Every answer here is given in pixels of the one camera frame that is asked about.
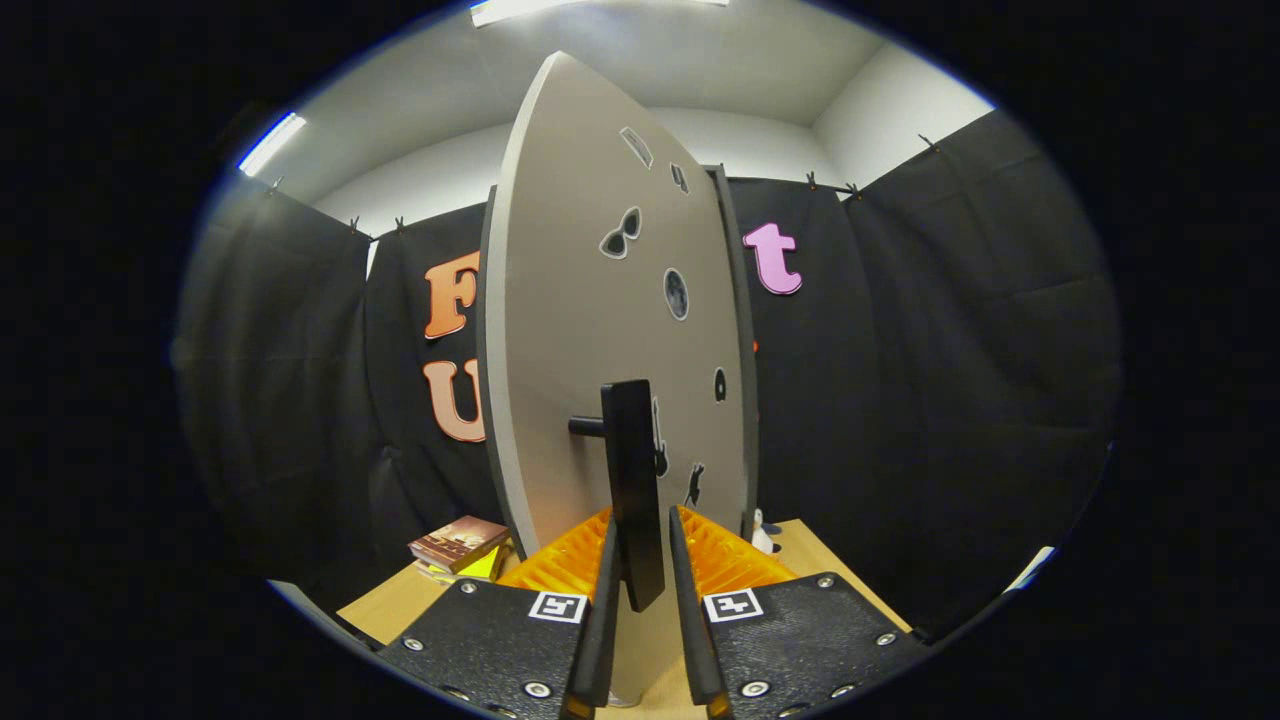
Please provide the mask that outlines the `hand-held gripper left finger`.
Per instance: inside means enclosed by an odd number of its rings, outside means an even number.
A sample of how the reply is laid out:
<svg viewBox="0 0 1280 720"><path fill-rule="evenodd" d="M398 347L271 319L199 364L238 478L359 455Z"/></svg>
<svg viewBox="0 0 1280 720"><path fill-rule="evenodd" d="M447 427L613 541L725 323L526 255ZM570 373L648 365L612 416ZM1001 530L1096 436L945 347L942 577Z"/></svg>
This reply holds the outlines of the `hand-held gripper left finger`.
<svg viewBox="0 0 1280 720"><path fill-rule="evenodd" d="M604 509L497 582L456 582L379 656L485 719L591 719L609 696L620 571Z"/></svg>

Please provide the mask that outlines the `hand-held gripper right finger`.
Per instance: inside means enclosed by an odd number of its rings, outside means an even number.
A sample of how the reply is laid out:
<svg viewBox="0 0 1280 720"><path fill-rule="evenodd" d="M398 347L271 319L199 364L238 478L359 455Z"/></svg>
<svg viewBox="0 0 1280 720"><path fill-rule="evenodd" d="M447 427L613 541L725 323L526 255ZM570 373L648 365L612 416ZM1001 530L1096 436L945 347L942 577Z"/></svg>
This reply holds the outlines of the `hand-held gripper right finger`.
<svg viewBox="0 0 1280 720"><path fill-rule="evenodd" d="M690 696L709 719L818 719L925 660L840 574L796 574L685 506L668 529Z"/></svg>

